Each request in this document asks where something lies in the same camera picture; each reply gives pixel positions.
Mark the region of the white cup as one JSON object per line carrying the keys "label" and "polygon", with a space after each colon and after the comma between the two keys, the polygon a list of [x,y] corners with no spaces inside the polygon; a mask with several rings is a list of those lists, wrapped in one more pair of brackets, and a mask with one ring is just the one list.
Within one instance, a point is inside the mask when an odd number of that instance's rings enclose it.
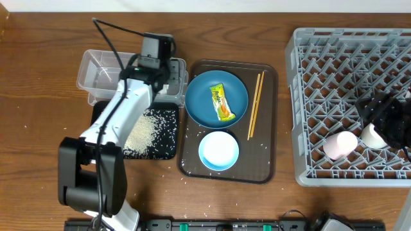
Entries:
{"label": "white cup", "polygon": [[372,149],[381,149],[387,146],[387,143],[376,132],[375,126],[372,123],[363,129],[360,138],[367,147]]}

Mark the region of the pale pink cup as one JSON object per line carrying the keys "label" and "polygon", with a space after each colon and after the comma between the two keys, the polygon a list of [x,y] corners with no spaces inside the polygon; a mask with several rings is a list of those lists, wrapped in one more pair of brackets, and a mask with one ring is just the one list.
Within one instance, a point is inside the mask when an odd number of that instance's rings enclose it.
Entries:
{"label": "pale pink cup", "polygon": [[324,153],[333,160],[348,156],[358,145],[358,139],[352,132],[344,131],[326,138]]}

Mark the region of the wooden chopstick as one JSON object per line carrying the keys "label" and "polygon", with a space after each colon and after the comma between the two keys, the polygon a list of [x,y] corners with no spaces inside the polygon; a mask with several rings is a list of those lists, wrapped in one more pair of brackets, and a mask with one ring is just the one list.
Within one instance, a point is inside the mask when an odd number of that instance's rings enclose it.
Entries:
{"label": "wooden chopstick", "polygon": [[250,115],[250,123],[249,123],[249,131],[248,131],[248,135],[247,135],[247,140],[249,140],[250,137],[251,137],[251,130],[252,130],[252,124],[253,124],[253,121],[254,121],[254,112],[255,112],[255,107],[256,107],[256,99],[257,99],[257,96],[258,96],[258,89],[259,89],[260,79],[261,79],[261,74],[258,74],[256,87],[255,87],[255,91],[254,91],[254,97],[253,97],[253,101],[252,101],[252,112],[251,112],[251,115]]}
{"label": "wooden chopstick", "polygon": [[252,124],[252,130],[251,130],[251,137],[250,138],[253,138],[253,135],[254,135],[256,117],[258,115],[259,100],[260,100],[260,97],[261,97],[261,91],[262,91],[264,77],[265,77],[265,73],[262,72],[261,73],[260,83],[259,83],[258,96],[257,96],[257,99],[256,99],[256,107],[255,107],[255,112],[254,112],[254,121],[253,121],[253,124]]}

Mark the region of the yellow green snack wrapper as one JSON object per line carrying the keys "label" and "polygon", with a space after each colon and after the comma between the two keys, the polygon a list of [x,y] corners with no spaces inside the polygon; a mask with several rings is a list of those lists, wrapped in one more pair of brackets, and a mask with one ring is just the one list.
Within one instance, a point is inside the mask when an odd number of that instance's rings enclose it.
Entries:
{"label": "yellow green snack wrapper", "polygon": [[222,83],[210,87],[214,110],[217,113],[219,121],[227,122],[233,120],[236,116],[231,112],[225,90]]}

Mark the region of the light blue rice bowl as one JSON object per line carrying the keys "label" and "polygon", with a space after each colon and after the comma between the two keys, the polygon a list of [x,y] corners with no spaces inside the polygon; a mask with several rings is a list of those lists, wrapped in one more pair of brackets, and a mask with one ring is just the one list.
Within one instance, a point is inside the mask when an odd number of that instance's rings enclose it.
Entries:
{"label": "light blue rice bowl", "polygon": [[225,171],[238,160],[240,147],[237,140],[227,132],[207,134],[198,147],[198,156],[206,168],[213,171]]}

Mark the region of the dark blue plate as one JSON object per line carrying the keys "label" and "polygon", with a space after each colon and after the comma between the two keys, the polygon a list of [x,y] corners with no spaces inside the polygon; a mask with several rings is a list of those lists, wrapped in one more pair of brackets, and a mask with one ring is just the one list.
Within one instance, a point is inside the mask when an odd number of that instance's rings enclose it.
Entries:
{"label": "dark blue plate", "polygon": [[[219,121],[214,110],[210,87],[223,84],[225,97],[235,118]],[[198,124],[211,129],[222,129],[237,123],[246,113],[249,95],[243,82],[227,71],[206,71],[188,85],[185,106],[189,116]]]}

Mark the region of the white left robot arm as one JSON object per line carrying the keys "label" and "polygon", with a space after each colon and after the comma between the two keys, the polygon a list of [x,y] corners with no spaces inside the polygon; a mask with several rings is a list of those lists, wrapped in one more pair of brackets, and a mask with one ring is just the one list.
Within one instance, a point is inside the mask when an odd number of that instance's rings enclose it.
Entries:
{"label": "white left robot arm", "polygon": [[139,213],[126,201],[123,147],[134,125],[171,75],[172,35],[144,33],[143,49],[121,65],[116,93],[78,138],[58,148],[58,200],[93,217],[92,230],[136,230]]}

